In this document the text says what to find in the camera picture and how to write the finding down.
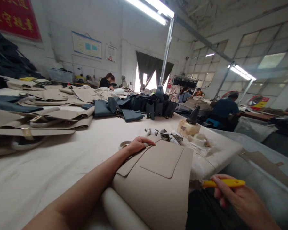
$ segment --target yellow handle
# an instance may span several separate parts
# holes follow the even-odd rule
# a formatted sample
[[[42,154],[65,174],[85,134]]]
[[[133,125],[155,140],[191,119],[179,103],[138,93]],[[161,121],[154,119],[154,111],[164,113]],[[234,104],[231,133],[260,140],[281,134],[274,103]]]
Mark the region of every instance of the yellow handle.
[[[229,187],[238,187],[245,185],[245,181],[243,180],[235,180],[235,179],[221,179],[225,184]],[[202,188],[216,188],[217,185],[212,180],[204,180],[202,183]]]

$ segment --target red sign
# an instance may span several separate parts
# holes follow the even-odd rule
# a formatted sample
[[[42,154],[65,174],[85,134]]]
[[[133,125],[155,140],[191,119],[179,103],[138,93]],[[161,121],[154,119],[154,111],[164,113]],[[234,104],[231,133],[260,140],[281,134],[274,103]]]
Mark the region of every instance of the red sign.
[[[41,41],[30,0],[0,0],[0,31]]]
[[[169,81],[167,82],[167,88],[171,88],[172,84],[170,84],[171,78],[169,78]]]

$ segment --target woman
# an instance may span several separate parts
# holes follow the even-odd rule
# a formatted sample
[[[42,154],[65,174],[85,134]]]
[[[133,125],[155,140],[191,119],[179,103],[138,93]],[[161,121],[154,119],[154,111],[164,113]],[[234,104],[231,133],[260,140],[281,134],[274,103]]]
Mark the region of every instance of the woman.
[[[201,97],[204,97],[205,94],[204,94],[203,91],[201,91],[201,88],[197,88],[196,93],[195,93],[195,96],[201,96]]]
[[[101,87],[108,87],[110,90],[114,91],[113,86],[111,85],[111,81],[114,80],[114,76],[112,73],[108,73],[104,78],[100,80],[99,88]]]
[[[188,93],[189,87],[184,87],[180,91],[178,96],[178,103],[185,103],[189,97],[194,97],[192,94]]]
[[[155,145],[150,139],[137,137],[44,208],[24,227],[24,230],[80,229],[92,213],[103,191],[111,184],[116,171],[126,159],[144,149],[144,143]],[[240,218],[251,229],[279,230],[254,190],[247,186],[230,189],[220,179],[232,179],[232,177],[223,174],[212,177],[218,186],[214,196],[220,200],[221,207],[224,208],[231,203]]]

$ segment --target worker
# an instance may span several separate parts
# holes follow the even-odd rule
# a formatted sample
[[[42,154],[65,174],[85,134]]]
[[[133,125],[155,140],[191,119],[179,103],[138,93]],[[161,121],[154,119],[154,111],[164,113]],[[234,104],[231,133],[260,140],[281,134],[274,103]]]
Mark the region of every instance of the worker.
[[[189,97],[194,97],[188,93],[189,87],[183,87],[178,96],[178,103],[185,103]]]
[[[114,76],[112,73],[108,73],[104,78],[100,80],[99,88],[101,87],[108,87],[110,90],[114,91],[113,86],[111,85],[111,81],[114,80]]]
[[[80,229],[97,204],[103,191],[111,184],[116,171],[131,157],[145,148],[144,143],[155,145],[145,137],[135,138],[127,147],[88,172],[59,198],[50,203],[25,227],[29,229]],[[255,191],[247,186],[230,189],[220,179],[233,179],[224,174],[211,179],[217,184],[214,196],[221,207],[231,203],[250,229],[280,229]]]
[[[204,97],[205,94],[203,91],[201,91],[201,88],[197,88],[196,89],[196,93],[194,94],[194,96],[201,96],[201,97]]]
[[[220,99],[215,104],[209,118],[222,123],[226,131],[233,131],[238,124],[240,111],[235,101],[238,99],[238,94],[231,94],[226,99]]]

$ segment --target curtain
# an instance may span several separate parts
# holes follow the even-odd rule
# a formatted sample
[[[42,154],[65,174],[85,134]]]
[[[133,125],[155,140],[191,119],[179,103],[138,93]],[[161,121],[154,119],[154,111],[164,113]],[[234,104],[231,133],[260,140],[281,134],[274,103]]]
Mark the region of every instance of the curtain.
[[[140,90],[144,90],[145,87],[149,84],[155,72],[158,59],[150,55],[138,52],[138,51],[136,51],[136,54],[137,54],[139,77],[140,77],[140,83],[141,83]],[[143,76],[145,73],[147,74],[147,79],[146,79],[146,82],[143,82]]]
[[[157,60],[157,66],[156,66],[157,86],[159,86],[159,83],[160,83],[160,81],[161,81],[162,65],[163,65],[163,60],[158,59],[158,60]],[[174,64],[173,64],[173,63],[170,63],[170,62],[167,62],[167,63],[166,63],[166,67],[165,67],[165,72],[164,72],[164,78],[163,78],[162,85],[164,85],[164,83],[165,83],[167,77],[169,76],[169,74],[171,73],[173,67],[174,67]]]

